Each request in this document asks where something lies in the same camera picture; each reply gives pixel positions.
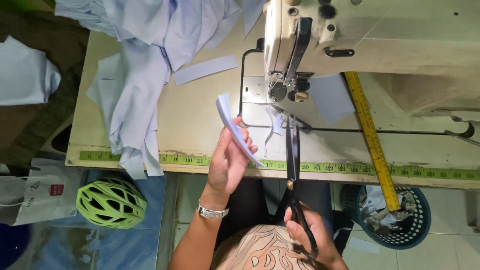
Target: woman's right hand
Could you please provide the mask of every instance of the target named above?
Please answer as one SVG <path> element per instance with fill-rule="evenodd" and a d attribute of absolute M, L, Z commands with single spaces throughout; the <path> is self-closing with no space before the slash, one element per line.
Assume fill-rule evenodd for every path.
<path fill-rule="evenodd" d="M 330 238 L 327 229 L 325 228 L 322 217 L 315 211 L 312 211 L 308 206 L 300 202 L 305 220 L 315 237 L 318 246 L 318 256 L 316 261 L 322 263 L 329 270 L 348 270 L 347 265 L 338 253 L 333 240 Z M 294 241 L 299 241 L 307 252 L 311 252 L 310 241 L 305 230 L 301 225 L 292 221 L 292 209 L 290 207 L 285 211 L 284 221 L 290 238 Z"/>

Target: green helmet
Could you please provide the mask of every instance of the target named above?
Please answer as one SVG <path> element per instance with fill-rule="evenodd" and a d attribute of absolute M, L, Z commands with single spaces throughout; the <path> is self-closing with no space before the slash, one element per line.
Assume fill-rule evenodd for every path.
<path fill-rule="evenodd" d="M 146 208 L 138 189 L 116 176 L 97 178 L 77 193 L 78 211 L 96 225 L 129 229 L 144 220 Z"/>

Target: silver watch strap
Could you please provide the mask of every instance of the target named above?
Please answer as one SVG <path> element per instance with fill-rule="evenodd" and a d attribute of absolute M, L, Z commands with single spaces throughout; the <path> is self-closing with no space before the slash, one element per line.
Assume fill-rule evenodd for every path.
<path fill-rule="evenodd" d="M 221 219 L 228 214 L 228 208 L 222 211 L 213 211 L 207 208 L 204 208 L 200 205 L 200 200 L 198 200 L 198 213 L 207 219 Z"/>

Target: green measuring tape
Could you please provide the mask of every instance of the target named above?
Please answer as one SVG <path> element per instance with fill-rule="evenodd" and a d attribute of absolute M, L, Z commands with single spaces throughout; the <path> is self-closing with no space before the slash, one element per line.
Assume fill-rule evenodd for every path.
<path fill-rule="evenodd" d="M 181 165 L 200 165 L 209 166 L 210 157 L 204 156 L 186 156 L 160 154 L 160 164 L 181 164 Z M 90 161 L 119 161 L 120 155 L 112 155 L 106 151 L 82 151 L 80 160 Z M 249 168 L 258 168 L 262 170 L 286 171 L 287 162 L 279 160 L 260 160 L 265 167 L 258 167 L 249 163 Z M 438 169 L 423 168 L 415 166 L 388 166 L 388 170 L 393 176 L 404 177 L 422 177 L 422 178 L 440 178 L 440 179 L 459 179 L 459 180 L 480 180 L 480 171 L 478 170 L 460 170 L 460 169 Z M 376 175 L 375 168 L 369 164 L 355 163 L 330 163 L 330 162 L 301 162 L 301 172 L 336 172 L 349 174 Z"/>

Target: brown cloth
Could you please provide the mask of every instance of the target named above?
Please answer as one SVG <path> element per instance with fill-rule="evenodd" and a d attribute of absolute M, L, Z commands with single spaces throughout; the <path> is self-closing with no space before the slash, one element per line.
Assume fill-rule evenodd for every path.
<path fill-rule="evenodd" d="M 31 158 L 72 115 L 89 33 L 77 21 L 52 12 L 0 12 L 0 42 L 10 35 L 45 52 L 62 76 L 47 104 L 0 106 L 1 163 L 28 168 Z"/>

